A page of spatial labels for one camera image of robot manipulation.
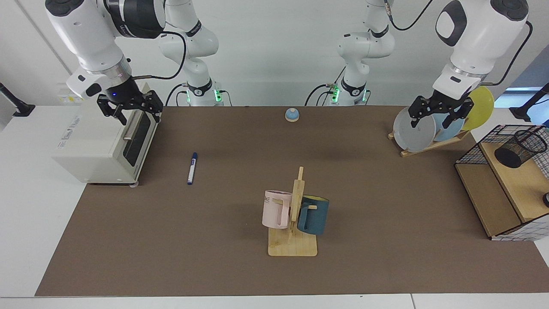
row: blue marker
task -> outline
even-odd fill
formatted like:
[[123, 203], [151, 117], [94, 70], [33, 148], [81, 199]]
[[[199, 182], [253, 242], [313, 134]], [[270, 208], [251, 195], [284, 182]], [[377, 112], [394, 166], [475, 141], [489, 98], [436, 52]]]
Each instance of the blue marker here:
[[187, 184], [190, 186], [193, 184], [194, 178], [194, 168], [197, 166], [198, 154], [193, 153], [193, 159], [191, 160], [191, 169], [189, 170], [189, 179], [187, 179]]

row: black wire basket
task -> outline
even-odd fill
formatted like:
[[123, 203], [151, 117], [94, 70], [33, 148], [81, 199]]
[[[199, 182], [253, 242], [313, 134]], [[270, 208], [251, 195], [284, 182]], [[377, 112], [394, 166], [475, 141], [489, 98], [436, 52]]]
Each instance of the black wire basket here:
[[496, 149], [497, 160], [510, 168], [519, 168], [535, 155], [547, 151], [547, 143], [535, 132], [521, 130]]

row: mug handle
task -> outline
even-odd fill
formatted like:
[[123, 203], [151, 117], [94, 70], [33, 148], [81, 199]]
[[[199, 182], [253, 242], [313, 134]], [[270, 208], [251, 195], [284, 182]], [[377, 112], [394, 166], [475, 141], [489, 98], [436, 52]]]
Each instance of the mug handle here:
[[298, 229], [299, 230], [308, 231], [308, 229], [305, 229], [305, 224], [307, 223], [307, 211], [309, 210], [309, 207], [311, 205], [312, 205], [311, 202], [303, 202], [301, 204], [301, 213], [299, 214], [299, 217], [304, 216], [305, 219], [298, 220]]
[[284, 227], [288, 226], [288, 224], [282, 225], [282, 223], [283, 222], [288, 222], [288, 220], [289, 220], [289, 217], [290, 217], [290, 202], [286, 201], [286, 200], [277, 199], [277, 204], [279, 204], [278, 201], [282, 201], [282, 207], [280, 208], [280, 211], [278, 212], [277, 226], [279, 228], [284, 228]]

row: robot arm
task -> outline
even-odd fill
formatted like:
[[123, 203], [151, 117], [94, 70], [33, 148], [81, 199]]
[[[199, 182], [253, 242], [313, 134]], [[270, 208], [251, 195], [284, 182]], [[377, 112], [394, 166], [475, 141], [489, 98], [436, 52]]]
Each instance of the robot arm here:
[[338, 53], [347, 68], [338, 84], [340, 106], [352, 106], [364, 98], [366, 77], [370, 71], [365, 59], [384, 58], [395, 49], [395, 38], [389, 32], [389, 17], [383, 0], [366, 0], [364, 25], [368, 32], [352, 32], [339, 42]]
[[448, 113], [443, 123], [466, 118], [468, 98], [510, 48], [528, 18], [526, 0], [453, 0], [436, 22], [438, 37], [454, 52], [433, 85], [433, 95], [416, 98], [409, 109], [415, 127], [423, 117]]
[[[187, 55], [183, 71], [187, 76], [188, 101], [192, 106], [214, 106], [223, 104], [216, 83], [208, 72], [208, 66], [199, 57], [217, 53], [219, 41], [198, 19], [192, 0], [167, 0], [167, 23], [186, 37]], [[162, 54], [181, 65], [183, 49], [173, 37], [161, 36]]]
[[80, 67], [67, 81], [74, 93], [90, 98], [103, 92], [98, 100], [102, 112], [123, 124], [123, 109], [141, 109], [160, 121], [162, 102], [154, 91], [139, 91], [114, 39], [158, 37], [165, 26], [163, 0], [46, 0], [46, 10], [56, 32], [79, 60]]

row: white table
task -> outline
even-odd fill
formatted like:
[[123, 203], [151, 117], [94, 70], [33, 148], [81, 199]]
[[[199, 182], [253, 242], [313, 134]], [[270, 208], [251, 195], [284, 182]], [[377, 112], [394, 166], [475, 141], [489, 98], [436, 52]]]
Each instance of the white table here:
[[[85, 188], [51, 153], [77, 107], [37, 107], [0, 133], [0, 308], [545, 308], [548, 294], [343, 295], [261, 297], [34, 298], [53, 252]], [[506, 109], [473, 131], [524, 124]], [[536, 243], [549, 262], [549, 239]]]

